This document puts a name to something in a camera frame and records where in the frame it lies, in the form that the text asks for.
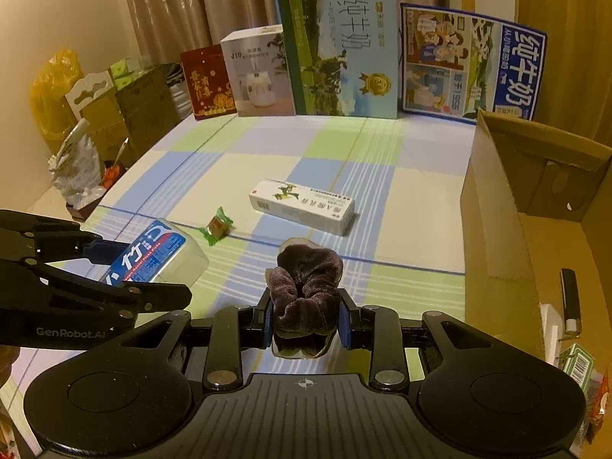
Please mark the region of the blue label floss box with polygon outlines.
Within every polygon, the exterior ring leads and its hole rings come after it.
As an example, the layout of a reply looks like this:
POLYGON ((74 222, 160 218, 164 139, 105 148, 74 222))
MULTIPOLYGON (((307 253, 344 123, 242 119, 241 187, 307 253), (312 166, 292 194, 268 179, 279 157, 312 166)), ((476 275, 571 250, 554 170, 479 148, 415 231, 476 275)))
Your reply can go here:
POLYGON ((191 287, 207 270, 197 241, 165 221, 155 220, 109 266, 101 282, 172 283, 191 287))

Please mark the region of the dark brown scrunchie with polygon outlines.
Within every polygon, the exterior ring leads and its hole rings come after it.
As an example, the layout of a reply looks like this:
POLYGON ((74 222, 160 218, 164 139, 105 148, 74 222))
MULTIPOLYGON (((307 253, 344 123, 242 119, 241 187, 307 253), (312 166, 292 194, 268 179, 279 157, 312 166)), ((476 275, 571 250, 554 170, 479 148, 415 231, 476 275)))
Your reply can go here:
POLYGON ((329 350, 339 318, 339 255, 293 237, 279 249, 277 265, 265 271, 273 307, 273 354, 308 360, 329 350))

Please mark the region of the green candy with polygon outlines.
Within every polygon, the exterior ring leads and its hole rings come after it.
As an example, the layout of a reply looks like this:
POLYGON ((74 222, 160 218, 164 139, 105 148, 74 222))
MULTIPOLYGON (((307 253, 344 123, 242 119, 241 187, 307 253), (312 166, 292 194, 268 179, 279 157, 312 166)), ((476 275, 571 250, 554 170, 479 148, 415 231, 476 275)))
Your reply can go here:
POLYGON ((222 206, 219 206, 215 215, 207 225, 199 228, 199 232, 204 237, 205 241, 214 246, 221 239, 228 235, 233 227, 233 221, 226 215, 222 206))

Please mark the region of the white ointment box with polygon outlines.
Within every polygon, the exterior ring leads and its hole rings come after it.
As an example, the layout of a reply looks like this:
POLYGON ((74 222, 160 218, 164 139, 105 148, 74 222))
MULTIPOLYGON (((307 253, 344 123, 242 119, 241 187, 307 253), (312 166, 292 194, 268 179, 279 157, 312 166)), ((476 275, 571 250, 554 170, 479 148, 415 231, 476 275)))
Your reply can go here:
POLYGON ((270 178, 261 180, 249 199, 258 212, 335 235, 344 235, 355 214, 351 197, 270 178))

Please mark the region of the white crumpled bag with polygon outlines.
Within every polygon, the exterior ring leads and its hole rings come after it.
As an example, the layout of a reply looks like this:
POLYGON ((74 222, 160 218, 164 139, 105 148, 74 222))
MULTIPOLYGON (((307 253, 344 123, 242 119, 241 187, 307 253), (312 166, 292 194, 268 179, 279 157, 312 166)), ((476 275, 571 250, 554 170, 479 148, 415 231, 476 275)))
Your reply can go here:
POLYGON ((81 118, 48 161, 52 186, 66 204, 77 207, 101 186, 104 167, 89 132, 89 122, 81 118))

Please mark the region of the checkered bed sheet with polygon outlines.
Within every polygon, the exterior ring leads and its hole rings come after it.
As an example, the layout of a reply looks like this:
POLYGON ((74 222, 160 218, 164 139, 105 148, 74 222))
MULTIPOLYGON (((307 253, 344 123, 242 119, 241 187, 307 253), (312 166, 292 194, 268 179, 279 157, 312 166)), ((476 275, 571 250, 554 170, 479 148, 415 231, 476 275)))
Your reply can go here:
POLYGON ((106 194, 87 230, 129 243, 156 221, 207 256, 190 311, 254 304, 290 241, 333 250, 359 304, 465 314, 459 194, 474 130, 429 116, 187 119, 106 194))

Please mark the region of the yellow plastic bag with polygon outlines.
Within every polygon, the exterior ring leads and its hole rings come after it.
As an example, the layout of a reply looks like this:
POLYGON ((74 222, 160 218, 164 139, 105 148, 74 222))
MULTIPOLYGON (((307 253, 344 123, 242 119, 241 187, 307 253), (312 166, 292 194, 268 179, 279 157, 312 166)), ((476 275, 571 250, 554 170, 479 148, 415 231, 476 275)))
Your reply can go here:
POLYGON ((31 113, 52 155, 77 124, 65 96, 83 77, 77 52, 64 48, 44 64, 30 86, 31 113))

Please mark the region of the stacked cardboard boxes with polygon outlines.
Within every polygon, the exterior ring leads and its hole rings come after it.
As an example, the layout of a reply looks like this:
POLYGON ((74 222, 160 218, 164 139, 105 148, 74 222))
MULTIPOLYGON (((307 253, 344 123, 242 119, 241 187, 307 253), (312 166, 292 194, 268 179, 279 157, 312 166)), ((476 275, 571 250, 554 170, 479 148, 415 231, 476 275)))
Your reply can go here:
POLYGON ((108 72, 90 73, 65 99, 77 119, 89 122, 88 134, 101 159, 131 167, 178 123, 179 116, 158 65, 118 89, 108 72))

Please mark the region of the red gift box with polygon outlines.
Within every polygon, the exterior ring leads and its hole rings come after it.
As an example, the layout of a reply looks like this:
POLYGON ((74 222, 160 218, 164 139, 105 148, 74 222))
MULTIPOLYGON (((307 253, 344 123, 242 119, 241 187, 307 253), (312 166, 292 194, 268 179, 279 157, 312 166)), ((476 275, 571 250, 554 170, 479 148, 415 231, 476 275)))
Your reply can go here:
POLYGON ((236 113, 220 45, 183 52, 181 63, 196 120, 236 113))

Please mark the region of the brown cardboard box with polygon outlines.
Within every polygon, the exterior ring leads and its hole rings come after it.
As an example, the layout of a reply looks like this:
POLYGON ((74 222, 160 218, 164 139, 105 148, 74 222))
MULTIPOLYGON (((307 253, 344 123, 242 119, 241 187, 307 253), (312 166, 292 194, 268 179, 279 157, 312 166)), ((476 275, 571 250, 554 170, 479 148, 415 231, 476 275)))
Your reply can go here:
POLYGON ((461 194, 466 322, 545 357, 544 304, 577 278, 594 368, 611 371, 611 149, 556 127, 481 111, 461 194))

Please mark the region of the white humidifier box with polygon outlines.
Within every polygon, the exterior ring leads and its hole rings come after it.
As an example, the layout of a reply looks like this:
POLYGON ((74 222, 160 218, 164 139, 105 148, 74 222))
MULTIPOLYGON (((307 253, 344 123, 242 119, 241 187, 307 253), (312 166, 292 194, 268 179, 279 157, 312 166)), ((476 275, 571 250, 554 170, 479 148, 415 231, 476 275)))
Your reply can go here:
POLYGON ((233 31, 221 47, 239 116, 296 114, 281 24, 233 31))

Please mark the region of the blue cartoon milk box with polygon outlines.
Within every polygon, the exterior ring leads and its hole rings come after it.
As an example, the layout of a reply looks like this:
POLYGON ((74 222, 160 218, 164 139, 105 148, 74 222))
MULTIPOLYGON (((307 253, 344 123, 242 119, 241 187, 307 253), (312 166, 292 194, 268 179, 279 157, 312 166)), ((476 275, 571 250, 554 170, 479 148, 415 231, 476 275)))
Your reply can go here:
POLYGON ((402 109, 473 123, 533 118, 548 37, 463 10, 402 3, 402 109))

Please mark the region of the green blue milk carton box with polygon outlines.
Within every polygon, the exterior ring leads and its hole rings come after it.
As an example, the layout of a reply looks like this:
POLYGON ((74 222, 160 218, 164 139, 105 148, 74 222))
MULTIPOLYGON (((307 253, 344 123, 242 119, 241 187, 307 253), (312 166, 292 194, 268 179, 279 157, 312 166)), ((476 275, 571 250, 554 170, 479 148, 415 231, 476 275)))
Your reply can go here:
POLYGON ((278 5, 299 115, 397 117, 397 0, 278 5))

